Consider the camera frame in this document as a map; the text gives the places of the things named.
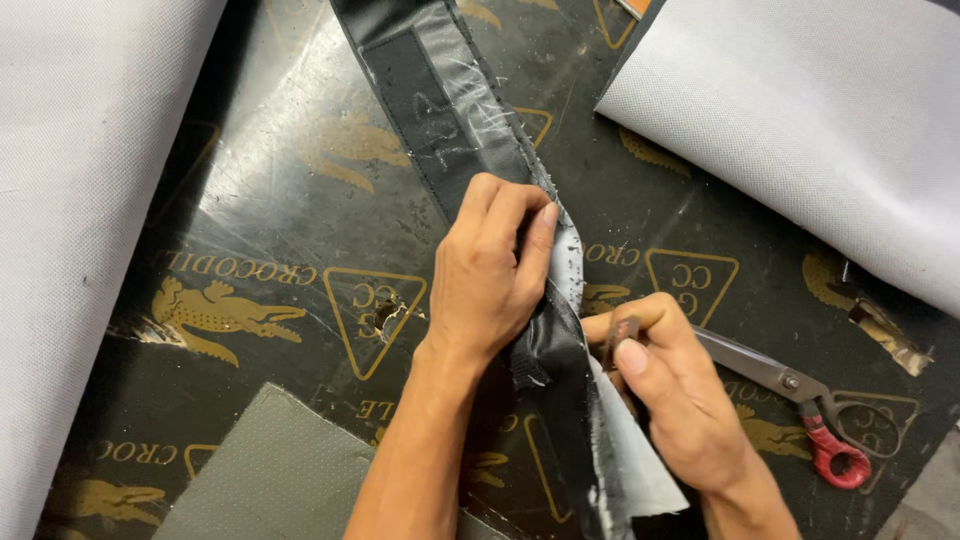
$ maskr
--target hand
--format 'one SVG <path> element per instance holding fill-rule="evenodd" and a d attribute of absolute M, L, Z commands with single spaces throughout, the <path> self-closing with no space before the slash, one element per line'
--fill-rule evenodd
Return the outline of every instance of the hand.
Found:
<path fill-rule="evenodd" d="M 614 321 L 640 320 L 640 341 L 626 339 L 614 363 L 650 409 L 650 435 L 670 469 L 704 493 L 722 493 L 762 466 L 740 426 L 709 354 L 677 302 L 656 293 L 583 320 L 589 342 L 602 342 Z"/>
<path fill-rule="evenodd" d="M 516 231 L 530 220 L 519 261 Z M 430 329 L 420 344 L 435 361 L 479 378 L 517 337 L 543 296 L 558 207 L 535 185 L 473 177 L 457 220 L 437 248 Z"/>

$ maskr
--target white fabric backing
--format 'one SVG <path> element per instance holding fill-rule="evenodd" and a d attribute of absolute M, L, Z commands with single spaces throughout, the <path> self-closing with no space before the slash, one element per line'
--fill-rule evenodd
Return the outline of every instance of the white fabric backing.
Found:
<path fill-rule="evenodd" d="M 597 111 L 960 316 L 960 15 L 667 0 Z"/>
<path fill-rule="evenodd" d="M 0 539 L 34 534 L 225 3 L 3 3 Z"/>

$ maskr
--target forearm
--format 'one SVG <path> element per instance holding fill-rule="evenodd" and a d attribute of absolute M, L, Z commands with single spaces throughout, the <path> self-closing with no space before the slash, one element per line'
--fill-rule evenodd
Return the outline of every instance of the forearm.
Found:
<path fill-rule="evenodd" d="M 364 480 L 345 540 L 452 539 L 457 482 L 479 374 L 421 346 Z"/>
<path fill-rule="evenodd" d="M 740 481 L 721 493 L 703 495 L 711 540 L 799 540 L 797 524 L 770 470 L 751 452 Z"/>

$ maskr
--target scissor blade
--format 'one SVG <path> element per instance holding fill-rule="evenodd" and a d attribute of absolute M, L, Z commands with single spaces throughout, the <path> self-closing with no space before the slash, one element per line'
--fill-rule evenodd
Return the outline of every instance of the scissor blade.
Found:
<path fill-rule="evenodd" d="M 797 372 L 763 355 L 711 331 L 696 328 L 700 343 L 713 361 L 746 377 L 760 386 L 802 403 L 827 395 L 827 388 L 819 381 Z"/>

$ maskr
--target red scissor handle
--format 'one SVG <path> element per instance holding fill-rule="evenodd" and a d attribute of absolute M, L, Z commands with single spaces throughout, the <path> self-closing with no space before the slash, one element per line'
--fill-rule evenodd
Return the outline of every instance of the red scissor handle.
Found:
<path fill-rule="evenodd" d="M 816 411 L 816 414 L 803 418 L 806 434 L 813 441 L 813 466 L 817 468 L 820 476 L 827 479 L 831 485 L 841 489 L 859 487 L 870 476 L 870 458 L 849 444 L 838 441 L 824 425 L 824 419 L 819 410 Z M 830 470 L 830 463 L 840 454 L 847 455 L 849 459 L 848 468 L 843 474 L 834 475 L 833 471 Z"/>

